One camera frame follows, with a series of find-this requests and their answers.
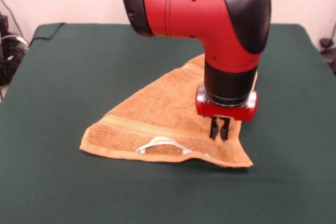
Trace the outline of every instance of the orange towel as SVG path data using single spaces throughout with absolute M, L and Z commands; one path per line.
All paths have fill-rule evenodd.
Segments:
M 80 149 L 108 158 L 146 162 L 199 158 L 221 167 L 251 167 L 239 142 L 240 121 L 231 120 L 228 140 L 219 135 L 209 138 L 211 119 L 197 115 L 195 107 L 196 90 L 203 80 L 204 55 L 199 55 L 88 127 Z

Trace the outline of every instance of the towel label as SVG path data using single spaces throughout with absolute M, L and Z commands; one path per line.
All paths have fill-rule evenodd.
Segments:
M 146 149 L 148 147 L 156 146 L 156 145 L 162 145 L 162 144 L 170 144 L 170 145 L 174 145 L 174 146 L 182 149 L 182 154 L 183 155 L 192 152 L 191 149 L 188 149 L 187 147 L 179 144 L 177 141 L 173 140 L 172 138 L 165 137 L 165 136 L 157 136 L 157 137 L 153 138 L 152 140 L 150 140 L 149 143 L 147 143 L 145 145 L 142 145 L 138 149 L 136 149 L 135 152 L 140 153 L 140 154 L 145 154 Z

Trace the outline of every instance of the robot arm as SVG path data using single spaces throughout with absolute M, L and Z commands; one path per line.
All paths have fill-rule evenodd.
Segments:
M 257 94 L 251 90 L 268 38 L 271 0 L 123 1 L 140 35 L 202 42 L 204 86 L 196 92 L 196 109 L 199 115 L 226 119 L 223 138 L 227 137 L 227 118 L 253 118 Z

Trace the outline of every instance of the black cable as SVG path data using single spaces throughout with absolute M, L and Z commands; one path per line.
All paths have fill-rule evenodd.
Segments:
M 332 39 L 333 39 L 333 37 L 335 36 L 335 31 L 336 31 L 336 23 L 335 23 L 335 25 L 334 25 L 334 29 L 333 29 L 333 31 L 332 31 L 332 34 L 331 34 L 331 37 L 330 37 L 330 41 L 329 41 L 329 44 L 328 44 L 327 48 L 329 48 L 329 47 L 331 46 Z
M 333 61 L 330 63 L 330 67 L 333 69 L 333 66 L 334 66 L 334 64 L 335 64 L 335 62 L 336 62 L 336 57 L 333 59 Z
M 15 23 L 15 25 L 16 25 L 16 27 L 17 27 L 17 29 L 19 30 L 21 37 L 23 38 L 23 37 L 24 37 L 24 36 L 23 36 L 23 33 L 22 33 L 22 31 L 21 31 L 19 25 L 17 24 L 17 21 L 16 21 L 16 19 L 15 19 L 15 17 L 14 17 L 14 14 L 13 14 L 12 10 L 6 5 L 6 3 L 5 3 L 4 0 L 0 0 L 0 1 L 3 3 L 3 5 L 6 7 L 6 9 L 7 9 L 7 10 L 9 11 L 9 13 L 11 14 L 11 16 L 12 16 L 12 18 L 13 18 L 13 20 L 14 20 L 14 23 Z
M 9 35 L 2 38 L 3 42 L 6 40 L 7 56 L 4 57 L 2 55 L 2 45 L 0 45 L 0 86 L 7 85 L 12 81 L 16 70 L 28 50 L 28 46 L 18 40 L 17 37 L 9 33 Z

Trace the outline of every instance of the green felt surface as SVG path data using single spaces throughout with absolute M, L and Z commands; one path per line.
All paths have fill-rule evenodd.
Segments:
M 201 54 L 198 41 L 97 24 L 34 37 L 0 105 L 0 223 L 336 223 L 336 79 L 302 27 L 271 27 L 240 134 L 248 170 L 79 151 L 89 125 Z

